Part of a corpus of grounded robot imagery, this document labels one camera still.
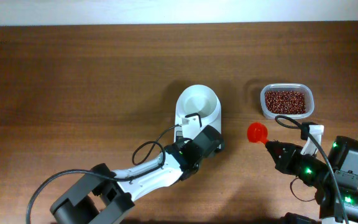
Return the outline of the orange measuring scoop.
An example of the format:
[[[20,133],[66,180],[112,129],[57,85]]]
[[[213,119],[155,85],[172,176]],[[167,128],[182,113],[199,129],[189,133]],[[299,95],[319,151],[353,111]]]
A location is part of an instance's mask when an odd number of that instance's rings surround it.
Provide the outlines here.
[[[252,143],[266,144],[269,140],[267,139],[268,130],[266,126],[259,122],[254,122],[249,125],[247,129],[247,138]]]

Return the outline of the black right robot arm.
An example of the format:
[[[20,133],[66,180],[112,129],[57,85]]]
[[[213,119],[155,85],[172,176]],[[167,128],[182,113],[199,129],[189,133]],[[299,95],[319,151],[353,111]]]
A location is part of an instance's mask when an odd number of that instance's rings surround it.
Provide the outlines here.
[[[294,175],[314,187],[320,223],[358,223],[358,141],[338,136],[326,164],[315,156],[302,154],[291,143],[267,141],[265,147],[279,172]]]

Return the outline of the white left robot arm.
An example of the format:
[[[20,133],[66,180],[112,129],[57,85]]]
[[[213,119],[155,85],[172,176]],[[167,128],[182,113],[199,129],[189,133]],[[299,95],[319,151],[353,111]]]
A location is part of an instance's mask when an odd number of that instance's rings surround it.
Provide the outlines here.
[[[207,125],[193,139],[181,138],[160,155],[126,170],[99,164],[89,170],[50,207],[57,223],[120,223],[135,201],[196,174],[203,159],[218,150],[222,134]]]

